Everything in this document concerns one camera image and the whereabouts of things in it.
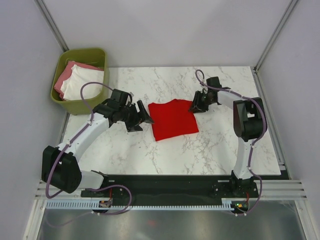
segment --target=green basket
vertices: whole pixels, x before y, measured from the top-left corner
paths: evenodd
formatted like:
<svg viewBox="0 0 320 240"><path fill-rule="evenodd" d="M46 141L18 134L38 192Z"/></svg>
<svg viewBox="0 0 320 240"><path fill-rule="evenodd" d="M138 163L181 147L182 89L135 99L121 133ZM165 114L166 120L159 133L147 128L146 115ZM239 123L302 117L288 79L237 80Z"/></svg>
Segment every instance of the green basket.
<svg viewBox="0 0 320 240"><path fill-rule="evenodd" d="M92 65L101 69L104 69L104 76L103 76L103 83L108 85L109 84L109 68L108 68L108 60L107 60L107 53L98 47L95 48L81 48L81 49L73 49L64 52L58 61L56 66L53 84L51 88L51 99L60 104L65 110L73 115L78 114L89 114L90 110L84 104L82 100L70 100L70 101L63 101L59 97L59 93L54 89L54 86L65 70L69 61L75 61L78 63ZM106 87L102 87L101 92L99 95L86 99L89 105L94 108L98 104L102 103L105 99L108 98L108 89Z"/></svg>

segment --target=gray wall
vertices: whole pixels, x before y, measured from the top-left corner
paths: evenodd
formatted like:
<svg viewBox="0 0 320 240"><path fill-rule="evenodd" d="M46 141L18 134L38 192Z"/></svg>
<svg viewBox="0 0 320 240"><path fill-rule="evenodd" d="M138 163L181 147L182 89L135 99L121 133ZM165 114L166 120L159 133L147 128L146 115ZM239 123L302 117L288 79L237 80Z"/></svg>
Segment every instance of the gray wall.
<svg viewBox="0 0 320 240"><path fill-rule="evenodd" d="M320 226L320 1L302 0L259 75L292 175Z"/></svg>
<svg viewBox="0 0 320 240"><path fill-rule="evenodd" d="M62 53L32 0L0 7L0 239L24 233L39 184L42 151L65 112L49 91Z"/></svg>
<svg viewBox="0 0 320 240"><path fill-rule="evenodd" d="M70 48L112 67L253 66L290 0L44 0Z"/></svg>

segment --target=wire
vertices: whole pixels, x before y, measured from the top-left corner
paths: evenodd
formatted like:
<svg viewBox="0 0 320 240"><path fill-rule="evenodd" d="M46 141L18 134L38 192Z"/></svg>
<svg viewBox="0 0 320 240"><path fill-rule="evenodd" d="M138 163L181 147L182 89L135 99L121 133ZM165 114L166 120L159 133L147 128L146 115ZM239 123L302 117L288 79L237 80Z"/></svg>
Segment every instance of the wire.
<svg viewBox="0 0 320 240"><path fill-rule="evenodd" d="M244 211L244 210L240 209L239 207L236 207L236 209L238 209L240 212L247 213L250 209L250 203L248 202L248 210L247 211Z"/></svg>
<svg viewBox="0 0 320 240"><path fill-rule="evenodd" d="M87 188L86 190L89 190L89 191L92 191L92 192L101 192L101 191L104 191L104 190L107 190L107 189L111 189L111 188L123 188L123 189L125 189L125 190L129 193L129 202L128 202L128 204L127 204L123 209L121 209L121 210L119 210L119 211L100 213L100 215L109 215L109 216L110 216L110 215L122 214L122 213L126 212L127 209L128 209L128 208L130 207L130 205L131 205L131 202L132 202L132 194L131 194L131 191L129 190L129 188L127 188L126 186L115 184L115 185L106 186L106 187L103 187L103 188L100 188L100 189Z"/></svg>
<svg viewBox="0 0 320 240"><path fill-rule="evenodd" d="M247 204L249 202L249 199L250 199L250 196L249 196L249 193L247 192L246 193L246 200L245 200L244 204Z"/></svg>
<svg viewBox="0 0 320 240"><path fill-rule="evenodd" d="M83 217L83 216L86 216L88 214L91 214L91 213L94 213L94 214L97 214L98 216L100 215L105 215L105 216L111 216L111 215L118 215L118 214L122 214L124 212L127 211L127 209L130 207L131 205L131 202L132 202L132 194L131 194L131 191L129 190L129 188L127 188L126 186L123 186L123 185L119 185L119 184L115 184L115 185L111 185L111 186L107 186L107 187L103 187L103 188L100 188L100 189L93 189L93 188L87 188L86 190L88 191L92 191L92 192L102 192L102 191L105 191L105 190L108 190L108 189L112 189L112 188L123 188L125 189L128 193L129 193L129 202L128 204L121 210L119 211L116 211L116 212L94 212L94 211L87 211L85 213L82 213L78 216L76 216L75 218L73 219L70 219L69 221L66 221L65 223L62 223L62 224L59 224L59 225L53 225L51 224L50 222L48 222L48 219L46 218L45 219L45 223L48 224L51 228L61 228L61 227L64 227L65 225L68 225L70 223L72 223L73 221Z"/></svg>
<svg viewBox="0 0 320 240"><path fill-rule="evenodd" d="M92 120L94 119L94 110L92 109L92 107L89 105L89 103L85 100L84 98L84 95L83 95L83 90L84 90L84 87L87 86L87 85L90 85L90 84L99 84L99 85L102 85L103 87L106 87L108 89L110 89L111 91L113 91L113 89L111 87L109 87L108 85L104 84L104 83L101 83L101 82L97 82L97 81L91 81L91 82L87 82L85 83L81 89L80 89L80 97L83 101L83 103L90 109L90 122L92 122ZM61 152L59 153L59 155L57 156L57 158L55 159L53 165L52 165L52 168L51 168L51 171L49 173L49 176L47 178L47 181L46 181L46 185L45 185L45 196L48 198L48 199L53 199L54 197L56 197L57 195L59 195L62 190L56 192L55 194L53 195L50 195L49 194L49 186L50 186L50 183L51 183L51 180L52 180L52 176L54 174L54 171L58 165L58 162L59 160L61 159L62 155L65 153L65 151L67 150L67 148L69 148L71 146L71 144L90 126L90 123L87 123L86 125L84 125L84 127L82 129L80 129L80 131L69 141L70 144L66 144L64 146L64 148L61 150Z"/></svg>
<svg viewBox="0 0 320 240"><path fill-rule="evenodd" d="M198 76L198 72L202 74L202 80L199 78ZM249 152L249 158L248 158L248 170L249 172L254 176L256 177L257 179L259 179L259 182L260 182L260 190L259 190L259 195L254 203L254 205L252 206L251 209L249 209L246 213L249 213L251 212L257 205L257 203L259 202L260 198L261 198L261 195L262 195L262 188L263 188L263 183L262 183L262 178L255 174L252 170L251 170L251 161L252 161L252 154L253 154L253 151L254 151L254 145L265 135L266 131L267 131L267 122L266 122L266 117L265 117L265 114L264 114L264 111L262 110L262 108L260 107L260 105L252 98L250 97L247 97L247 96L242 96L241 94L235 92L235 91L232 91L230 89L223 89L223 88L218 88L218 87L212 87L212 86L209 86L207 84L204 83L204 80L205 80L205 74L202 70L200 69L197 69L195 70L195 77L196 79L200 82L200 84L202 86L205 86L207 87L208 89L213 89L213 90L216 90L216 91L222 91L222 92L227 92L227 93L231 93L231 94L234 94L242 99L245 99L245 100L249 100L251 101L255 106L256 108L258 109L261 117L262 117L262 124L263 124L263 128L262 128L262 133L261 135L255 139L252 144L251 144L251 148L250 148L250 152Z"/></svg>

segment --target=red wire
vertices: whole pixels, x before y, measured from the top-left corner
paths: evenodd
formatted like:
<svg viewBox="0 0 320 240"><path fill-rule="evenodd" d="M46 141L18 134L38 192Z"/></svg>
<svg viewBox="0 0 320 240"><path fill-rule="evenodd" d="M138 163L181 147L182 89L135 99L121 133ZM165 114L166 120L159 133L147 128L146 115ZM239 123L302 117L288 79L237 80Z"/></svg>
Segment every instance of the red wire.
<svg viewBox="0 0 320 240"><path fill-rule="evenodd" d="M246 201L245 201L244 204L247 204L247 203L249 202L249 198L250 198L250 196L249 196L249 193L247 192L247 193L246 193Z"/></svg>

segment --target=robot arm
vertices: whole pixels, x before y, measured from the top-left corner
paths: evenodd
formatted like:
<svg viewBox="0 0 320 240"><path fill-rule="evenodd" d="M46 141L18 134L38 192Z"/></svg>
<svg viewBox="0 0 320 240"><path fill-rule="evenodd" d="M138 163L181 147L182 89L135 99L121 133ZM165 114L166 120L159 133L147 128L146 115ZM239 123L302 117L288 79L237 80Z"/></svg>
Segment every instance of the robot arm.
<svg viewBox="0 0 320 240"><path fill-rule="evenodd" d="M48 146L42 155L42 180L47 182L54 162L68 144L70 146L64 151L54 169L50 184L67 193L72 193L77 188L100 188L104 177L95 171L81 171L78 161L93 141L113 123L124 122L128 132L142 131L143 129L139 126L141 123L154 123L141 100L137 102L139 112L131 101L129 93L114 89L110 98L93 109L92 121L90 117L88 122L74 135L81 132L71 145L68 140L57 147Z"/></svg>
<svg viewBox="0 0 320 240"><path fill-rule="evenodd" d="M211 77L206 80L208 86L217 89L229 89L222 87L218 77ZM261 98L253 98L264 110ZM231 177L236 180L247 180L252 177L248 169L248 159L251 144L263 132L262 116L257 107L251 101L242 99L228 91L203 89L202 92L196 91L190 112L204 113L209 110L209 105L217 103L225 105L233 110L233 129L238 137L238 152L234 169Z"/></svg>

